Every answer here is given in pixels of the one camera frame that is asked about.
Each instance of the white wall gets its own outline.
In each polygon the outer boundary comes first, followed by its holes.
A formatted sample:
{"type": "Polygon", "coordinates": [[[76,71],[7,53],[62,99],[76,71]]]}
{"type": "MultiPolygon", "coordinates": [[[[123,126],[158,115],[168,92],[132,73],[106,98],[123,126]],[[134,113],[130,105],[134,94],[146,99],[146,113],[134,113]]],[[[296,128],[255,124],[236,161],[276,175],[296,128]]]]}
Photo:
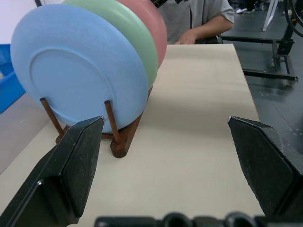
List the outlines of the white wall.
{"type": "Polygon", "coordinates": [[[36,8],[34,0],[0,0],[0,44],[9,44],[19,20],[36,8]]]}

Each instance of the person's hand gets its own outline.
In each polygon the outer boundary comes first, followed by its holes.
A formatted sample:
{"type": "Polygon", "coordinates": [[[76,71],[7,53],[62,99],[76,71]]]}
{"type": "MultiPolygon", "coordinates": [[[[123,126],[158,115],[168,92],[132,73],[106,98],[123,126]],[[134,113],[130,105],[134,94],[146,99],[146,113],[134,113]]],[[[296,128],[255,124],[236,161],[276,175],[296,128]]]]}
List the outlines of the person's hand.
{"type": "Polygon", "coordinates": [[[175,44],[195,44],[197,36],[194,29],[187,30],[183,33],[175,44]]]}

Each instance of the person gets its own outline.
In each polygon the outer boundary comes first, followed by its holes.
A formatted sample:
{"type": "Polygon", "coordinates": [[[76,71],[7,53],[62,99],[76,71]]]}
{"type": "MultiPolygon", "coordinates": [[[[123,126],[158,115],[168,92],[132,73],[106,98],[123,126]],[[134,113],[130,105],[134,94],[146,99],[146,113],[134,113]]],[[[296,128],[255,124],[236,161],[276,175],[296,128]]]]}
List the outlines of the person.
{"type": "Polygon", "coordinates": [[[236,13],[251,13],[255,11],[256,0],[241,0],[236,13]]]}
{"type": "Polygon", "coordinates": [[[228,31],[233,9],[227,0],[168,0],[160,8],[166,24],[168,44],[195,44],[228,31]]]}

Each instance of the blue plate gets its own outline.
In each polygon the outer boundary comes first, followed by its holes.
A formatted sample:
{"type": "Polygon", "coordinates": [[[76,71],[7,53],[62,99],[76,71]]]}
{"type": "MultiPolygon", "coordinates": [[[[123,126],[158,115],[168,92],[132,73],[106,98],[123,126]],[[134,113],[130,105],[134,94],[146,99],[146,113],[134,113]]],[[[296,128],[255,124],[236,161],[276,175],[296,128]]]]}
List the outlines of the blue plate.
{"type": "Polygon", "coordinates": [[[110,23],[69,5],[38,7],[18,23],[11,58],[22,87],[40,105],[45,97],[57,118],[69,126],[104,116],[110,100],[118,128],[144,110],[148,82],[128,40],[110,23]]]}

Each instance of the gray floor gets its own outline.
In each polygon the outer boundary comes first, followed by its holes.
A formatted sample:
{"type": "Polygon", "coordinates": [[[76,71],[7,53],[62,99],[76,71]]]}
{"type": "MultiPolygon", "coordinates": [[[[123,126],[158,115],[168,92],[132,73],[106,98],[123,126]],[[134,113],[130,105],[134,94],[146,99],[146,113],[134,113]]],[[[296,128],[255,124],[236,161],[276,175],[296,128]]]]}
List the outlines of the gray floor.
{"type": "MultiPolygon", "coordinates": [[[[266,11],[235,15],[234,28],[224,33],[231,36],[280,39],[287,23],[278,9],[266,32],[262,32],[266,11]]],[[[294,34],[290,53],[299,83],[287,87],[284,80],[246,77],[255,100],[260,120],[274,127],[289,144],[303,154],[303,38],[294,34]]],[[[235,45],[242,67],[270,71],[271,45],[232,42],[235,45]]]]}

